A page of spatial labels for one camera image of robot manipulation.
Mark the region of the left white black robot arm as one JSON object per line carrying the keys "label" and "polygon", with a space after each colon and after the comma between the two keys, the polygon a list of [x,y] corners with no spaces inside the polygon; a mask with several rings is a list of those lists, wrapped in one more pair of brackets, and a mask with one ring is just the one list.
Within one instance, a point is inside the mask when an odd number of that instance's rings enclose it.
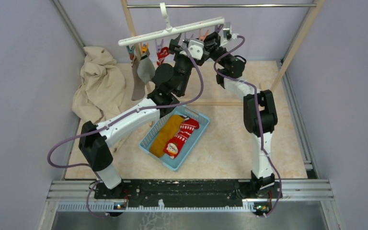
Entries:
{"label": "left white black robot arm", "polygon": [[113,166],[110,148],[144,124],[158,121],[181,106],[178,99],[185,95],[192,69],[198,70],[209,56],[204,42],[198,39],[181,45],[171,41],[169,51],[174,54],[174,65],[164,63],[156,68],[152,78],[155,88],[146,98],[114,118],[96,125],[89,121],[82,126],[78,147],[112,198],[121,197],[125,186]]}

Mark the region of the teal clothes clip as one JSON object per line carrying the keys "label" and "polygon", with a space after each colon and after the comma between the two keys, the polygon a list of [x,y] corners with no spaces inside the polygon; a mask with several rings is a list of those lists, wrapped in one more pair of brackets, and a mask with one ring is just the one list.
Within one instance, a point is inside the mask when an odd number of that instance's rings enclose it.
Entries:
{"label": "teal clothes clip", "polygon": [[135,46],[126,46],[127,52],[129,55],[135,55]]}

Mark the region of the white plastic clip hanger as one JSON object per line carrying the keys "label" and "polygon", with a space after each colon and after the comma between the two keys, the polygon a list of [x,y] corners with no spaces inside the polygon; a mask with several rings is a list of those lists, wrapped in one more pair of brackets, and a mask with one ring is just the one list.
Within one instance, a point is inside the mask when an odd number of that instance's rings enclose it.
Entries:
{"label": "white plastic clip hanger", "polygon": [[143,43],[143,42],[147,42],[151,40],[157,40],[157,39],[161,39],[161,38],[165,38],[165,37],[173,36],[173,35],[179,35],[182,33],[199,30],[199,29],[203,29],[203,28],[207,28],[211,26],[221,25],[225,23],[224,17],[217,17],[217,18],[212,18],[208,20],[203,20],[203,21],[199,21],[195,23],[173,27],[169,19],[169,15],[167,12],[167,6],[165,2],[161,2],[159,4],[159,7],[161,10],[161,15],[163,19],[165,20],[165,24],[166,24],[165,29],[143,34],[143,35],[137,35],[137,36],[130,37],[130,38],[121,39],[118,41],[118,45],[119,46],[131,46],[131,45],[135,45],[138,43]]}

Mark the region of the red white striped sock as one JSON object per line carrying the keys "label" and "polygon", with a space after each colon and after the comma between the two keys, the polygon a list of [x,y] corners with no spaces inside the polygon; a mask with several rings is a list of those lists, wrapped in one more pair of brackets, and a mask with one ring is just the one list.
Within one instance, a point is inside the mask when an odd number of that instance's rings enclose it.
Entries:
{"label": "red white striped sock", "polygon": [[157,51],[157,65],[160,66],[164,63],[165,58],[168,57],[170,54],[168,47],[163,47]]}

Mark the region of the wooden clothes rack frame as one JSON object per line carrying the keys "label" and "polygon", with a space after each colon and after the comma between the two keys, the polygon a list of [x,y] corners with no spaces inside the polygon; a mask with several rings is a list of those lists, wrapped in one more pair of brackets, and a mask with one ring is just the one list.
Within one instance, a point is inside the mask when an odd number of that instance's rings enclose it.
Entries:
{"label": "wooden clothes rack frame", "polygon": [[223,17],[172,27],[169,23],[161,31],[120,40],[120,46],[175,35],[168,48],[174,54],[175,65],[158,66],[153,77],[155,89],[137,106],[119,115],[115,122],[136,129],[143,124],[157,121],[182,106],[178,97],[184,94],[192,69],[198,69],[211,59],[216,69],[217,83],[224,89],[240,95],[243,102],[243,121],[248,132],[262,136],[273,132],[278,123],[273,94],[259,90],[241,79],[246,61],[234,56],[225,48],[228,41],[239,38],[231,31],[230,23]]}

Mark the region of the red Santa Christmas sock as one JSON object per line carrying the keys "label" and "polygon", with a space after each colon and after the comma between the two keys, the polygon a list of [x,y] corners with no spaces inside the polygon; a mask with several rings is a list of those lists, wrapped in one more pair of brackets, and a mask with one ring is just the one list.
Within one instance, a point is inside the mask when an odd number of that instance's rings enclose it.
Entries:
{"label": "red Santa Christmas sock", "polygon": [[171,159],[175,159],[192,133],[199,129],[199,122],[193,118],[185,117],[179,125],[176,134],[166,143],[163,152]]}

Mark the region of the blue plastic basket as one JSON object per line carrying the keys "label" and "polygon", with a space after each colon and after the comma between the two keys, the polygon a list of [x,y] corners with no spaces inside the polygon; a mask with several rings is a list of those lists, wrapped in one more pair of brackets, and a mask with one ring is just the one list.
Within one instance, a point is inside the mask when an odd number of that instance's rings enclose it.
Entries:
{"label": "blue plastic basket", "polygon": [[172,171],[178,170],[209,125],[209,118],[188,106],[178,106],[161,118],[139,146]]}

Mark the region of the mustard yellow sock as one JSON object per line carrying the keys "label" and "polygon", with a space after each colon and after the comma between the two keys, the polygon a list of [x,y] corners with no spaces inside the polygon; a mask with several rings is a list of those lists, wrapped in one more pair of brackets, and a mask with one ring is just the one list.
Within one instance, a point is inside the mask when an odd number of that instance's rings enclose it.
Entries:
{"label": "mustard yellow sock", "polygon": [[158,135],[150,147],[150,153],[157,158],[161,158],[164,155],[163,149],[166,143],[179,131],[180,124],[184,119],[184,116],[172,115],[167,120],[166,124],[159,130]]}

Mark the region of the orange clothes clip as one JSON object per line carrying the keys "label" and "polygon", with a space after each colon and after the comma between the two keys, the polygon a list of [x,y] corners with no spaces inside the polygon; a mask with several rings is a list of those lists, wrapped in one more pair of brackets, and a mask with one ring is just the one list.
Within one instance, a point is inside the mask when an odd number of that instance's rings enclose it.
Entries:
{"label": "orange clothes clip", "polygon": [[149,44],[148,43],[146,43],[146,44],[141,43],[140,44],[140,51],[141,51],[142,55],[148,55],[149,54]]}

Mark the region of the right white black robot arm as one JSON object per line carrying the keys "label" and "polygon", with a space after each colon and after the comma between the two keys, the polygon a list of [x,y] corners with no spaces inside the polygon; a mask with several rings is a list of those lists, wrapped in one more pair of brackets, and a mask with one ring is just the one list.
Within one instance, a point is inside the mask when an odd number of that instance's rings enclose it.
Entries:
{"label": "right white black robot arm", "polygon": [[220,35],[213,32],[204,39],[204,46],[214,61],[217,83],[242,101],[243,124],[254,141],[251,193],[264,197],[275,184],[278,173],[270,158],[273,132],[278,123],[274,96],[270,90],[262,91],[243,78],[246,59],[232,55],[221,42]]}

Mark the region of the beige crumpled cloth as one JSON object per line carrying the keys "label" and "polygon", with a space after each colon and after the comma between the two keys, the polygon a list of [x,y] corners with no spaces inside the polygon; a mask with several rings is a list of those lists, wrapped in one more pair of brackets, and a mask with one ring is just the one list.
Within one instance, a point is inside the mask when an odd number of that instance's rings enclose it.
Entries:
{"label": "beige crumpled cloth", "polygon": [[85,46],[83,50],[85,58],[80,69],[81,83],[71,107],[80,118],[78,134],[85,122],[98,124],[133,106],[130,81],[111,53],[99,46]]}

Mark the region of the grey striped-cuff sock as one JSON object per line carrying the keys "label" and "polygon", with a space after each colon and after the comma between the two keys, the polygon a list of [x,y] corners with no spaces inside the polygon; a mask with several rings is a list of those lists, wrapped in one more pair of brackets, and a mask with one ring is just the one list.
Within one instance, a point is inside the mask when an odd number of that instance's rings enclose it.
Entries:
{"label": "grey striped-cuff sock", "polygon": [[130,55],[131,71],[134,80],[131,100],[137,101],[145,96],[145,83],[138,75],[139,60],[135,55]]}

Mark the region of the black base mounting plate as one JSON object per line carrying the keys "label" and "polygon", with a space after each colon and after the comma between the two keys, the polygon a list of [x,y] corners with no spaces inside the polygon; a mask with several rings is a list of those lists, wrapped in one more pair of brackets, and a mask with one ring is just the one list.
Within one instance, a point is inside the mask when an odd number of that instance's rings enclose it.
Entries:
{"label": "black base mounting plate", "polygon": [[157,207],[160,201],[167,208],[241,207],[245,199],[274,202],[282,196],[278,182],[260,190],[250,179],[131,179],[94,189],[94,198],[121,199],[128,207]]}

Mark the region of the metal rack rod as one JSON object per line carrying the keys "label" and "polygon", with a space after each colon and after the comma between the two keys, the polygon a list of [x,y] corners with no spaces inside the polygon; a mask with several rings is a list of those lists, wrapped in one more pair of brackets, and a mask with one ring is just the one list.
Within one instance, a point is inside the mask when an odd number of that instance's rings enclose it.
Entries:
{"label": "metal rack rod", "polygon": [[166,8],[313,8],[317,4],[166,4]]}

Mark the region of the salmon clothes clip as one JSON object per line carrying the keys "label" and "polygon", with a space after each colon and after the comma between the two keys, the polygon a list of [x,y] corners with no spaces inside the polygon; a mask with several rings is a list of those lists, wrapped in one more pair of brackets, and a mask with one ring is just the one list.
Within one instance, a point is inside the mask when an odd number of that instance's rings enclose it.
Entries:
{"label": "salmon clothes clip", "polygon": [[209,34],[209,30],[206,30],[205,32],[202,31],[202,29],[199,30],[199,36],[198,36],[198,40],[204,42],[204,40],[206,39],[206,37]]}

